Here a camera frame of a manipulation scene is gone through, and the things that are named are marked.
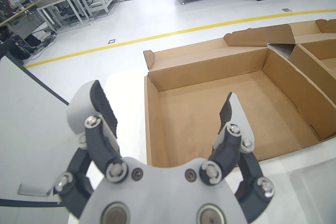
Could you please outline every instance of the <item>cardboard flap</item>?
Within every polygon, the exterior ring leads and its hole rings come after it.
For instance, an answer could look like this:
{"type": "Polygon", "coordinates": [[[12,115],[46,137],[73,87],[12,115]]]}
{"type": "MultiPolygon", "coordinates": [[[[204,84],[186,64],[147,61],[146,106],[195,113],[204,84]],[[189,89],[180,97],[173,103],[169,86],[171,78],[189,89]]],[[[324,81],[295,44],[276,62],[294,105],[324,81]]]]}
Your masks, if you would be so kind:
{"type": "Polygon", "coordinates": [[[251,51],[152,70],[149,72],[149,78],[159,92],[219,80],[261,70],[266,53],[267,48],[255,47],[251,51]]]}
{"type": "Polygon", "coordinates": [[[265,27],[267,43],[270,44],[295,44],[291,26],[288,24],[265,27]]]}
{"type": "Polygon", "coordinates": [[[225,42],[231,47],[266,47],[264,28],[249,28],[238,32],[228,33],[224,36],[225,42]]]}
{"type": "Polygon", "coordinates": [[[336,32],[336,19],[331,19],[328,21],[319,19],[316,20],[316,25],[322,33],[336,32]]]}
{"type": "Polygon", "coordinates": [[[145,77],[145,125],[147,164],[169,167],[159,93],[147,76],[145,77]]]}
{"type": "Polygon", "coordinates": [[[292,28],[292,33],[294,36],[321,33],[316,24],[316,21],[290,23],[289,25],[292,28]]]}
{"type": "Polygon", "coordinates": [[[336,75],[301,45],[296,45],[289,61],[307,75],[336,104],[336,75]]]}
{"type": "Polygon", "coordinates": [[[277,51],[270,52],[263,71],[292,100],[322,139],[334,133],[336,105],[290,61],[277,51]]]}
{"type": "Polygon", "coordinates": [[[151,50],[144,51],[144,56],[147,63],[147,68],[148,70],[150,70],[150,68],[153,66],[155,62],[154,53],[151,50]]]}
{"type": "Polygon", "coordinates": [[[336,39],[304,43],[302,46],[319,60],[336,57],[336,39]]]}
{"type": "Polygon", "coordinates": [[[191,63],[198,63],[205,60],[215,59],[219,57],[225,57],[240,53],[246,53],[249,51],[255,51],[265,49],[265,47],[226,47],[213,49],[209,51],[202,51],[195,54],[178,56],[170,59],[155,61],[155,64],[151,67],[151,71],[167,69],[171,67],[182,66],[191,63]]]}
{"type": "Polygon", "coordinates": [[[156,51],[154,53],[155,61],[161,61],[166,59],[171,59],[180,56],[186,56],[191,54],[197,54],[202,51],[210,51],[214,49],[220,49],[227,47],[223,38],[217,38],[209,41],[204,41],[200,43],[190,44],[186,46],[181,46],[173,49],[168,49],[164,51],[156,51]]]}

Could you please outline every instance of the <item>white panel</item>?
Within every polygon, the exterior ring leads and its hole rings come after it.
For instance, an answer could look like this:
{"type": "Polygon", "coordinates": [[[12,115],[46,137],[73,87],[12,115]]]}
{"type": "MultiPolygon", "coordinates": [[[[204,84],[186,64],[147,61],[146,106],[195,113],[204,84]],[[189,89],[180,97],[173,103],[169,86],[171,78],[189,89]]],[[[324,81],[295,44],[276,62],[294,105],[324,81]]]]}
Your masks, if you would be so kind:
{"type": "Polygon", "coordinates": [[[57,195],[17,195],[20,183],[37,194],[52,188],[77,150],[66,122],[67,105],[7,57],[0,61],[0,198],[57,201],[57,195]]]}

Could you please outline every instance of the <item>white floor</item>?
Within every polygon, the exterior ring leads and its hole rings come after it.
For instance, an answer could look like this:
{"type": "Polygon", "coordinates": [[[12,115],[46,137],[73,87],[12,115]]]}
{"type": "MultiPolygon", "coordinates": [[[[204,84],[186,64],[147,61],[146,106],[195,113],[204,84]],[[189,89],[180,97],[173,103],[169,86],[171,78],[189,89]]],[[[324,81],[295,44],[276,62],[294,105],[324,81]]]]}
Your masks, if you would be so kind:
{"type": "MultiPolygon", "coordinates": [[[[115,7],[112,15],[91,22],[91,26],[59,34],[53,46],[46,49],[37,59],[26,61],[25,64],[30,65],[105,47],[111,39],[115,39],[115,44],[118,44],[222,22],[267,15],[285,15],[286,13],[281,10],[284,8],[289,8],[293,12],[336,9],[335,0],[270,0],[261,2],[255,0],[187,0],[187,4],[184,6],[180,5],[180,2],[181,0],[122,2],[115,7]]],[[[143,50],[169,49],[219,38],[228,32],[249,27],[332,18],[336,18],[335,12],[310,13],[207,28],[76,55],[31,67],[29,71],[68,101],[82,84],[91,80],[100,80],[118,118],[117,132],[121,154],[135,157],[145,163],[143,76],[147,74],[147,69],[143,50]],[[129,120],[131,116],[135,119],[134,121],[129,120]]],[[[322,145],[313,148],[314,152],[318,149],[319,151],[316,151],[318,153],[298,154],[298,159],[295,162],[301,166],[309,166],[332,159],[335,157],[335,152],[330,146],[328,145],[327,149],[324,149],[322,145]]],[[[299,191],[295,190],[295,185],[291,180],[296,168],[286,160],[287,157],[284,157],[276,161],[275,164],[263,163],[264,172],[271,176],[270,178],[274,180],[280,193],[277,201],[273,202],[272,209],[263,214],[258,223],[327,223],[323,218],[312,216],[311,203],[303,203],[305,195],[300,195],[299,191]],[[291,206],[287,207],[286,202],[289,200],[293,202],[291,206]]],[[[237,179],[240,179],[240,176],[237,175],[235,171],[228,177],[232,189],[236,187],[237,179]]],[[[102,176],[92,168],[90,169],[90,177],[96,187],[102,176]]],[[[301,183],[297,179],[295,182],[296,185],[301,183]]]]}

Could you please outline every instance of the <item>desk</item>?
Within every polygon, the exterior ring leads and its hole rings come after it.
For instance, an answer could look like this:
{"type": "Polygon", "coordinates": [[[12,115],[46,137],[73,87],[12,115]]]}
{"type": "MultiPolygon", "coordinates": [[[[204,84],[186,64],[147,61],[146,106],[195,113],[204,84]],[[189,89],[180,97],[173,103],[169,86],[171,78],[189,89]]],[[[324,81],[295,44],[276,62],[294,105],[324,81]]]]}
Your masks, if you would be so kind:
{"type": "Polygon", "coordinates": [[[7,20],[1,22],[0,26],[6,25],[13,33],[20,36],[22,39],[25,39],[29,34],[44,23],[43,18],[40,17],[35,9],[35,5],[38,2],[39,1],[34,2],[15,13],[7,20]]]}
{"type": "Polygon", "coordinates": [[[45,6],[43,7],[39,7],[37,9],[37,11],[40,13],[41,17],[44,19],[44,21],[48,24],[48,26],[56,33],[63,33],[63,32],[67,32],[67,31],[70,31],[70,30],[74,30],[74,29],[78,29],[78,28],[81,28],[81,27],[86,27],[86,26],[89,26],[90,25],[90,19],[89,19],[89,16],[86,14],[85,12],[85,9],[82,7],[82,5],[80,4],[80,2],[78,0],[73,0],[76,5],[78,6],[78,9],[80,9],[85,17],[86,17],[86,21],[83,21],[82,18],[79,16],[78,12],[76,11],[74,5],[72,4],[71,0],[58,0],[58,1],[55,1],[55,2],[52,2],[52,3],[49,3],[49,4],[46,4],[45,6]],[[58,30],[55,30],[54,26],[53,26],[53,23],[49,20],[49,17],[48,17],[48,14],[47,12],[45,11],[45,9],[48,9],[49,7],[51,6],[54,6],[55,4],[58,4],[60,2],[68,2],[69,6],[71,7],[71,9],[73,10],[73,12],[75,13],[75,15],[77,16],[79,22],[80,22],[80,25],[76,25],[74,27],[68,27],[66,28],[66,26],[62,26],[61,22],[59,21],[59,19],[57,18],[57,16],[54,16],[54,21],[60,26],[60,28],[58,30]]]}

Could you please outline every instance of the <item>table leg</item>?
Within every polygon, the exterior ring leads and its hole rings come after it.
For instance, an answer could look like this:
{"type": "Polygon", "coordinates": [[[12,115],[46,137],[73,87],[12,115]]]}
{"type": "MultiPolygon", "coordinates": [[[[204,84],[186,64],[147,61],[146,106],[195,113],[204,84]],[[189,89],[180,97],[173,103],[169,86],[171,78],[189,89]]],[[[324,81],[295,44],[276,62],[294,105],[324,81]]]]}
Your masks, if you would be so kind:
{"type": "Polygon", "coordinates": [[[69,6],[70,6],[70,7],[72,8],[72,10],[74,11],[74,13],[75,13],[75,15],[77,16],[77,18],[78,18],[78,20],[80,21],[80,23],[81,23],[82,25],[84,25],[83,20],[82,20],[81,17],[79,16],[79,14],[78,14],[77,10],[75,9],[74,5],[72,4],[71,0],[68,0],[67,2],[69,3],[69,6]]]}

